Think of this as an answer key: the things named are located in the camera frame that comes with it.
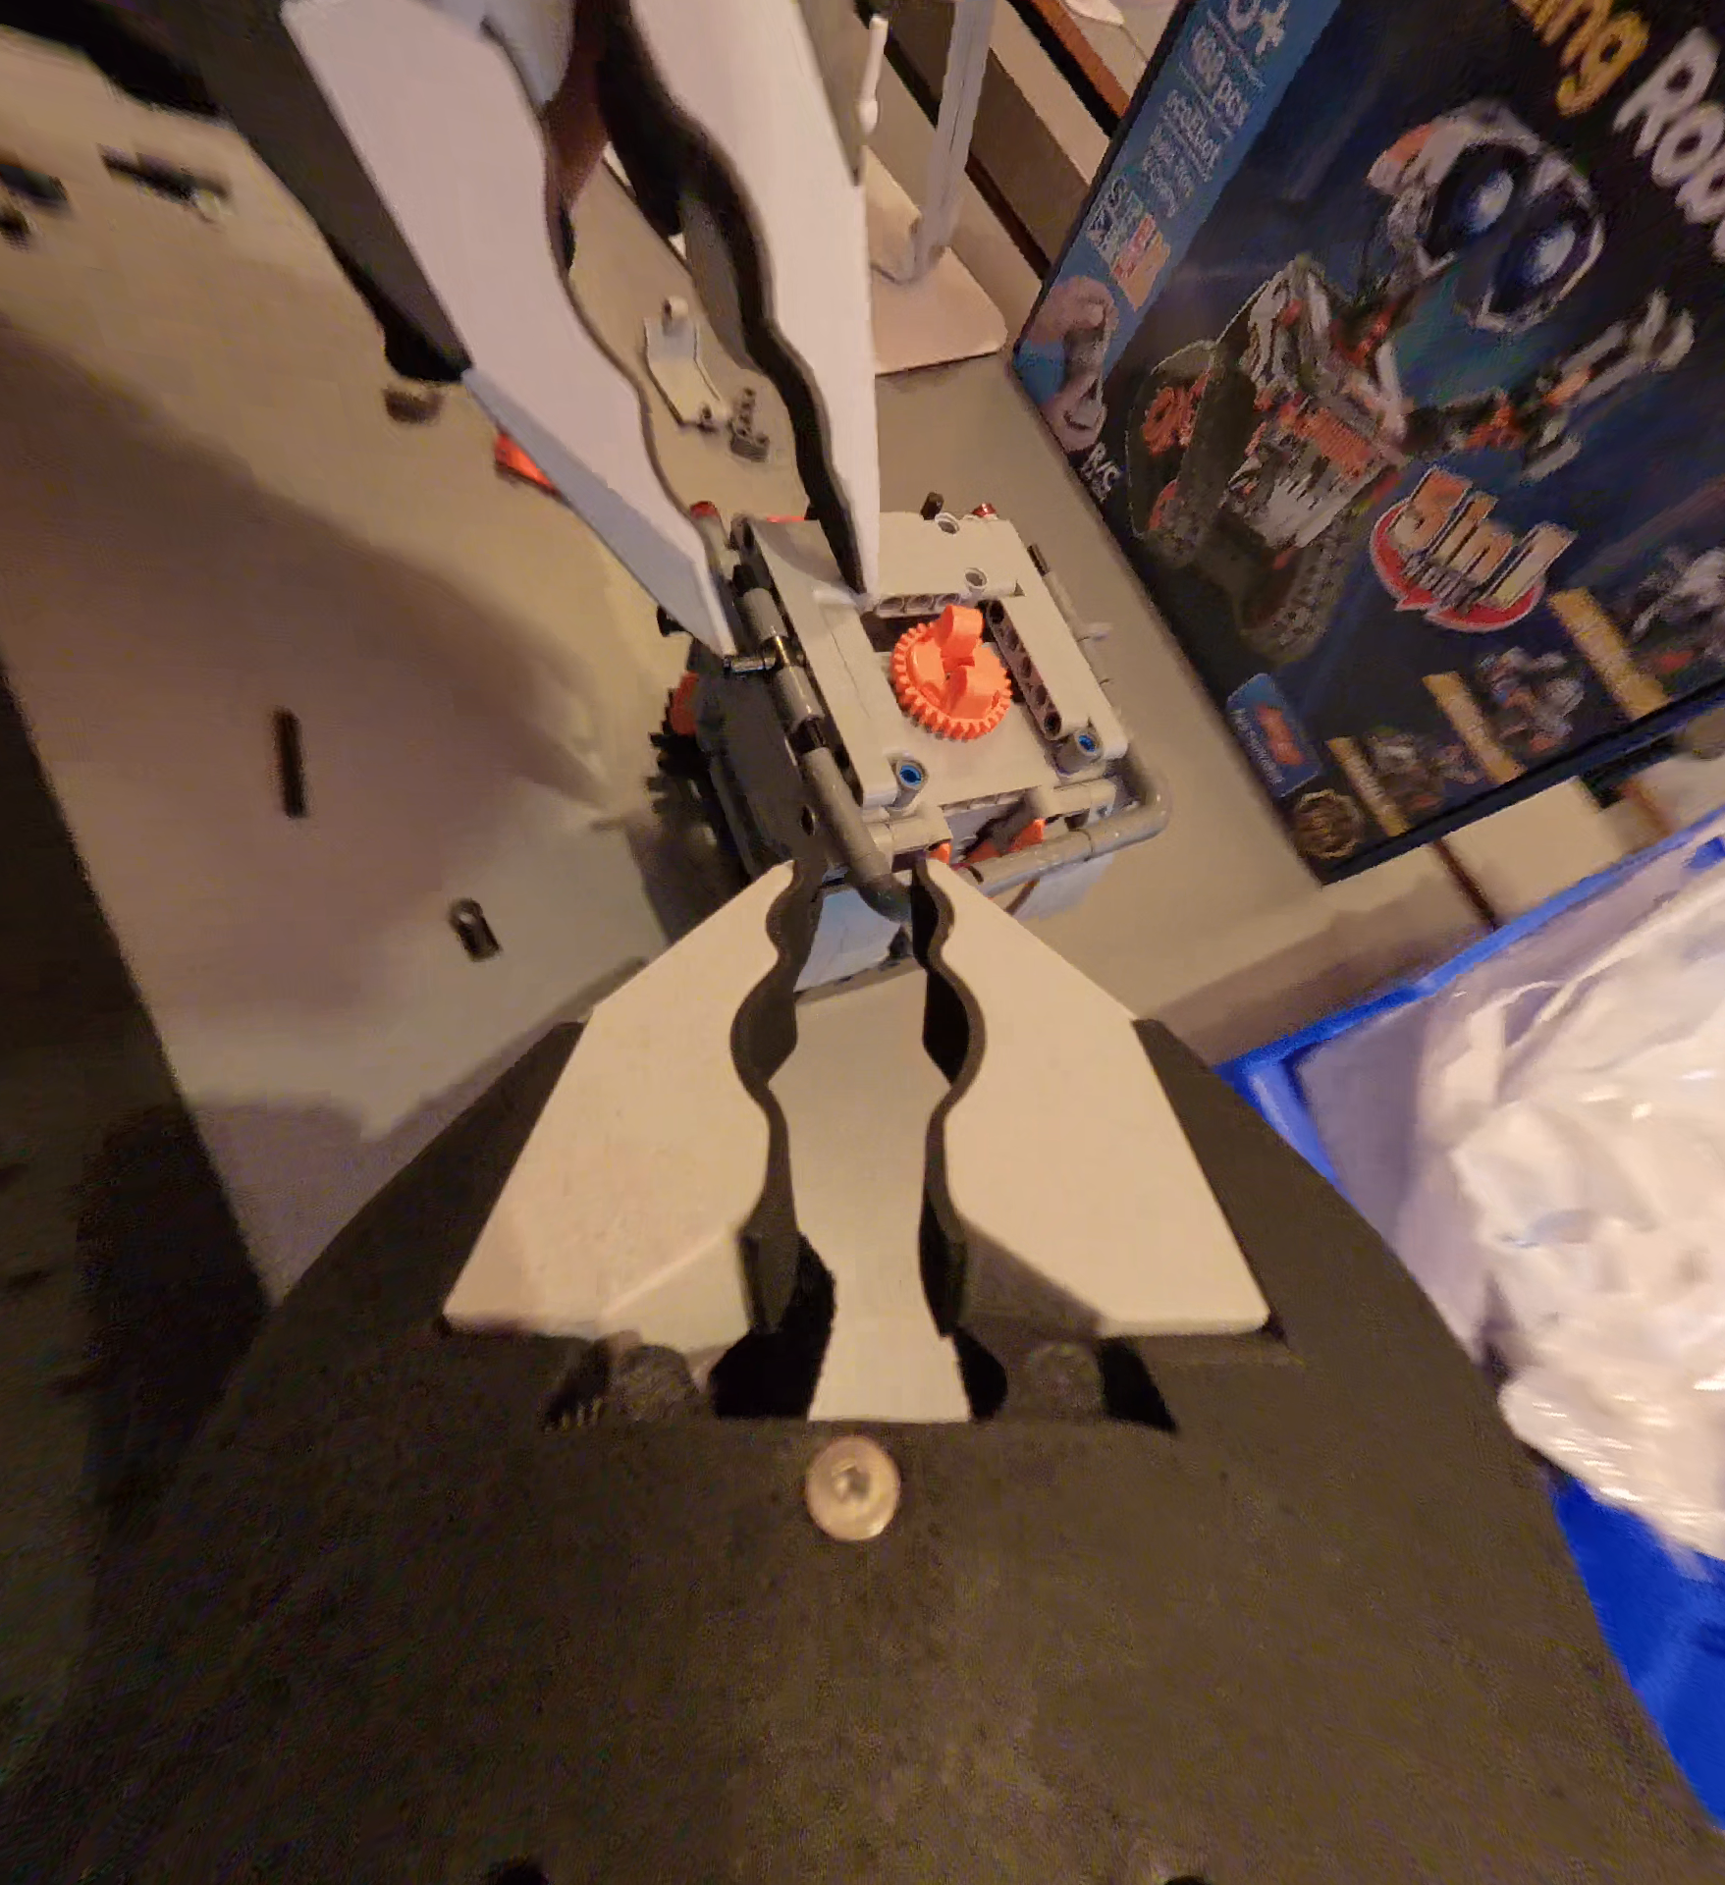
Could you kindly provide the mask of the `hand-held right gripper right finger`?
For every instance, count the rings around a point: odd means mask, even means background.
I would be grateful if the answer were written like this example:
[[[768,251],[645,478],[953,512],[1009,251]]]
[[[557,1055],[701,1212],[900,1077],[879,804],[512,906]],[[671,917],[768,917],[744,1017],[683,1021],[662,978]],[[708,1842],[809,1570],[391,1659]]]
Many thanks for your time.
[[[1274,1302],[1162,1084],[1174,1032],[918,860],[926,1302],[965,1419],[1169,1419],[1144,1346],[1264,1357]]]

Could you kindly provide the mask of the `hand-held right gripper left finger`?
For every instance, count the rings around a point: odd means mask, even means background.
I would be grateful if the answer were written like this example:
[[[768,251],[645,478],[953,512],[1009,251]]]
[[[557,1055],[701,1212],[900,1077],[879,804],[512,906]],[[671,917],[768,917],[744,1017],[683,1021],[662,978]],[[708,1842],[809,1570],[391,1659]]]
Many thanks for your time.
[[[677,1353],[717,1412],[815,1399],[815,1246],[793,1218],[774,1072],[815,868],[774,860],[585,1021],[447,1291],[450,1333]]]

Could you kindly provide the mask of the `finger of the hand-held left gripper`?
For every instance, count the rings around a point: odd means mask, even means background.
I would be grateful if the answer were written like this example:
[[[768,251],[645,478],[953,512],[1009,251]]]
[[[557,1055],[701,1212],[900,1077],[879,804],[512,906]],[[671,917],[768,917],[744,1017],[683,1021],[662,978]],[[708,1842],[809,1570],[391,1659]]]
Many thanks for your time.
[[[647,408],[550,246],[550,150],[492,28],[415,0],[282,8],[363,171],[465,344],[465,392],[701,646],[717,561],[647,453]]]
[[[790,0],[632,0],[632,64],[671,165],[701,319],[783,396],[793,478],[829,561],[851,594],[877,594],[867,195],[809,14]]]

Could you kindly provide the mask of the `cluster of small grey connectors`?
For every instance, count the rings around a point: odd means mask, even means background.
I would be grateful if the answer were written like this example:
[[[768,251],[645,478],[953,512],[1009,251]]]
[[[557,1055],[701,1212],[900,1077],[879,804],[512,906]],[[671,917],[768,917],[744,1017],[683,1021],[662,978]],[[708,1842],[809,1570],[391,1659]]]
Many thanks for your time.
[[[138,150],[138,148],[99,148],[99,165],[103,165],[103,175],[115,175],[138,195],[192,205],[196,218],[224,218],[224,205],[231,205],[231,184],[217,175],[217,171],[196,171],[186,161],[158,161],[158,150]],[[26,246],[38,232],[29,229],[38,211],[65,218],[76,184],[62,171],[16,161],[16,150],[0,150],[0,232]]]

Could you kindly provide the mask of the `dark grey axle pin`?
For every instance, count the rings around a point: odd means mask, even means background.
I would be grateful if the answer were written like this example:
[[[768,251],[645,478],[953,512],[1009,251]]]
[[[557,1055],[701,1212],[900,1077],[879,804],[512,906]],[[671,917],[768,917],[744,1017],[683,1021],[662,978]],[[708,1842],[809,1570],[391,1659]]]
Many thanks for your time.
[[[965,875],[981,892],[1003,892],[1003,885],[1021,885],[1021,884],[1049,884],[1049,875],[1102,860],[1102,857],[1130,853],[1154,835],[1162,823],[1144,821],[1144,806],[1084,821],[1084,823],[1041,823],[1036,821],[1036,823],[1021,823],[1028,845],[1009,845],[994,857],[981,845],[972,857],[953,857],[953,875]]]

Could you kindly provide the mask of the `dark grey elbow connector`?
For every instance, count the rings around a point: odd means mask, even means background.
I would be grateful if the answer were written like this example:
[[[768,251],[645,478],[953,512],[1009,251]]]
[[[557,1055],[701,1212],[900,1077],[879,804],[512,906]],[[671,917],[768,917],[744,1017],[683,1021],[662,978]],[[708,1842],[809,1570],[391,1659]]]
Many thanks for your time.
[[[908,884],[895,857],[879,857],[864,813],[838,794],[838,804],[817,804],[817,823],[847,860],[847,885],[859,885],[859,899],[877,906],[879,917],[908,917]]]

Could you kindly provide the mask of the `grey white toy robot model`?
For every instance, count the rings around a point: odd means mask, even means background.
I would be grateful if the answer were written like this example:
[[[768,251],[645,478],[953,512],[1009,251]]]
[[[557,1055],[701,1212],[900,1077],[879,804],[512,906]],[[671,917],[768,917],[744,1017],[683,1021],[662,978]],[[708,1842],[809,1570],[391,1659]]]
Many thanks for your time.
[[[725,624],[743,646],[735,583],[751,573],[774,594],[815,693],[838,729],[838,752],[908,892],[918,860],[953,860],[981,845],[994,857],[1028,845],[1021,823],[1106,821],[1120,804],[1120,757],[1130,752],[1124,717],[1088,662],[1088,624],[1074,624],[1066,583],[991,507],[879,512],[879,594],[838,583],[829,547],[815,522],[698,507],[708,561],[725,589]],[[725,657],[701,640],[662,717],[662,765],[683,779],[735,860],[759,884],[793,857],[759,857],[735,790],[721,784],[721,682]],[[817,931],[793,992],[879,978],[914,952],[908,917],[879,917],[817,857]],[[1106,868],[1084,860],[1049,884],[991,892],[1016,917],[1066,912]]]

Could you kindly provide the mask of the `grey axle rod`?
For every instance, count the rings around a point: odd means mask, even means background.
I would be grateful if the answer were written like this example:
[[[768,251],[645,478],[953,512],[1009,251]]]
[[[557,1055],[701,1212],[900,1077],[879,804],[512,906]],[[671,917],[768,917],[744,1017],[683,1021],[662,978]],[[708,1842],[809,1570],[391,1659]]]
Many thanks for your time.
[[[721,784],[744,821],[744,845],[759,857],[827,853],[827,868],[847,875],[817,804],[851,804],[851,771],[838,752],[838,729],[815,693],[809,657],[774,606],[774,594],[751,573],[735,583],[743,646],[721,682]]]

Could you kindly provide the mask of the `white stand base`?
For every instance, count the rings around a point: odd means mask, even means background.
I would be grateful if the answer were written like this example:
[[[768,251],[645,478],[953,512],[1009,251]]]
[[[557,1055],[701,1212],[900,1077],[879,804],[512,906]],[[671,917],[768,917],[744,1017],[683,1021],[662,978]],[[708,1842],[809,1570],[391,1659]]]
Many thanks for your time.
[[[879,380],[1009,346],[994,301],[953,251],[965,150],[991,68],[991,0],[958,0],[948,16],[944,109],[926,161],[926,195],[908,195],[900,175],[877,161],[889,36],[895,16],[877,14],[859,91]]]

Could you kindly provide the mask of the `light grey curved panel piece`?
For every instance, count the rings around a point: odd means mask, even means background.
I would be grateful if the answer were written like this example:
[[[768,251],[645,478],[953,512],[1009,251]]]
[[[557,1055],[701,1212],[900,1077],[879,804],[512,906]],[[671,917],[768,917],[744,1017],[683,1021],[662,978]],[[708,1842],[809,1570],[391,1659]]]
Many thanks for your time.
[[[717,388],[693,301],[669,293],[645,319],[645,367],[677,426],[721,438],[744,467],[768,467],[762,380]]]

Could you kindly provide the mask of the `clear plastic bags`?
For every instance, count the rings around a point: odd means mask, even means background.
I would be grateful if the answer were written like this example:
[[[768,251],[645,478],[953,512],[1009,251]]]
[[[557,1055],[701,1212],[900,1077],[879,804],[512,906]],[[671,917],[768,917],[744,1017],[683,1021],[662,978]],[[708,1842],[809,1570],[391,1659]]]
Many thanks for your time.
[[[1507,1426],[1725,1562],[1725,821],[1438,999],[1413,1175]]]

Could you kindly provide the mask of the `blue robot kit box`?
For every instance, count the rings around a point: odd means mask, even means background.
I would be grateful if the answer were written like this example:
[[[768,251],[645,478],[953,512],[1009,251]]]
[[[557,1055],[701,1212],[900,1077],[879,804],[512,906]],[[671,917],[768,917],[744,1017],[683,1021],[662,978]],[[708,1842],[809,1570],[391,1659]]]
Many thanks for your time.
[[[1725,706],[1725,0],[1174,8],[1016,376],[1316,884]]]

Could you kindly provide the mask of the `blue storage bin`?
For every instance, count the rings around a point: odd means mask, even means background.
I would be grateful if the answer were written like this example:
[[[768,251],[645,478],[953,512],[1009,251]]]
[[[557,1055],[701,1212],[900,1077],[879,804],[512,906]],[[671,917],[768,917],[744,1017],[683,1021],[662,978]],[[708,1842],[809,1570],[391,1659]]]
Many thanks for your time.
[[[1609,892],[1615,884],[1669,853],[1689,853],[1721,821],[1725,806],[1654,845],[1646,857],[1551,892],[1547,906],[1511,917],[1443,967],[1389,983],[1381,999],[1343,1003],[1319,1021],[1302,1021],[1264,1049],[1225,1057],[1225,1084],[1255,1100],[1255,1114],[1279,1126],[1279,1137],[1297,1142],[1401,1255],[1401,1231],[1428,1231],[1429,1218],[1443,1218],[1443,1205],[1428,1205],[1428,1178],[1413,1175],[1413,1077],[1438,999],[1469,967],[1488,967],[1500,948],[1524,944],[1557,912]],[[1609,1655],[1619,1659],[1635,1697],[1662,1733],[1679,1766],[1725,1832],[1725,1562],[1662,1543],[1646,1515],[1600,1507],[1551,1465],[1542,1465],[1542,1477],[1551,1483],[1551,1515],[1598,1601]]]

